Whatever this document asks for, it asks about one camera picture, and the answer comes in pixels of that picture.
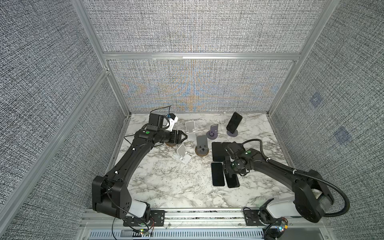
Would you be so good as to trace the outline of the black phone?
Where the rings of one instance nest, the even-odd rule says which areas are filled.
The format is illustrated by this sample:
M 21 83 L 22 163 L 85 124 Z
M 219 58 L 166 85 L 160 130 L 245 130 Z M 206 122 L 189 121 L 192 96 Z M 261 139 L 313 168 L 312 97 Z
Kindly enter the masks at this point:
M 223 142 L 222 146 L 225 150 L 231 149 L 234 151 L 240 150 L 242 148 L 242 145 L 236 142 Z
M 211 163 L 212 183 L 215 187 L 225 186 L 225 177 L 222 163 Z
M 212 143 L 212 156 L 213 162 L 224 162 L 226 157 L 226 151 L 221 142 Z
M 227 127 L 226 127 L 227 131 L 230 131 L 233 133 L 235 130 L 237 130 L 242 120 L 243 120 L 243 116 L 241 116 L 237 112 L 234 112 L 229 123 L 227 124 Z
M 240 187 L 240 182 L 239 182 L 238 176 L 236 174 L 225 175 L 225 178 L 226 178 L 228 188 L 232 189 L 232 188 L 239 188 Z

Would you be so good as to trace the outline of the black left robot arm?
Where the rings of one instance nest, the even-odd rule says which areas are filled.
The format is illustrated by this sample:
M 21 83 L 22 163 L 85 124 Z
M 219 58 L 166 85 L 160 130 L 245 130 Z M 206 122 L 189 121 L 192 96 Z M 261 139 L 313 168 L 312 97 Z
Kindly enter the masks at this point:
M 151 207 L 144 202 L 135 203 L 128 190 L 133 173 L 143 158 L 157 143 L 175 146 L 188 139 L 182 130 L 164 126 L 164 115 L 151 113 L 149 122 L 134 134 L 131 146 L 119 162 L 104 176 L 92 181 L 93 210 L 117 219 L 134 218 L 144 226 L 150 221 Z

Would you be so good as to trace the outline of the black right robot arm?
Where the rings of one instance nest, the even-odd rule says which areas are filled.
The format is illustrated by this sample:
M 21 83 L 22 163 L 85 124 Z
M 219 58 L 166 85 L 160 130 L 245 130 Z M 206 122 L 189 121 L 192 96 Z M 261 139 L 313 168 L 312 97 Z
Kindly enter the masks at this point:
M 283 200 L 269 199 L 259 208 L 259 218 L 264 224 L 271 224 L 281 217 L 302 217 L 317 223 L 329 217 L 328 210 L 334 204 L 330 191 L 332 184 L 311 170 L 297 170 L 268 158 L 261 150 L 248 149 L 237 143 L 225 146 L 229 160 L 224 171 L 230 175 L 245 175 L 250 171 L 260 172 L 286 186 L 294 194 Z

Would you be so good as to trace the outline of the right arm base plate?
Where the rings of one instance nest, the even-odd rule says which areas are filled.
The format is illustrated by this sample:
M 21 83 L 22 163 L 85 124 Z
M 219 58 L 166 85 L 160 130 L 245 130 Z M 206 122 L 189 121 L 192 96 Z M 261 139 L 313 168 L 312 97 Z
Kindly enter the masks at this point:
M 246 223 L 246 226 L 248 227 L 254 227 L 254 226 L 263 226 L 263 222 L 260 220 L 258 209 L 250 209 L 248 207 L 243 208 L 242 210 L 244 215 L 244 220 Z

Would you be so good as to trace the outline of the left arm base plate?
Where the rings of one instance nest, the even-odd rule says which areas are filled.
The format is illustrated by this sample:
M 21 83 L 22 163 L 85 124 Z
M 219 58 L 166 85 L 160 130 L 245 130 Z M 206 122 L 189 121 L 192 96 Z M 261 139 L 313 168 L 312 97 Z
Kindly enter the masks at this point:
M 146 228 L 154 226 L 154 227 L 163 227 L 165 221 L 165 213 L 164 210 L 150 210 L 145 213 L 142 218 L 135 218 L 132 216 L 126 216 L 124 218 L 123 226 L 125 227 L 135 227 L 135 228 Z

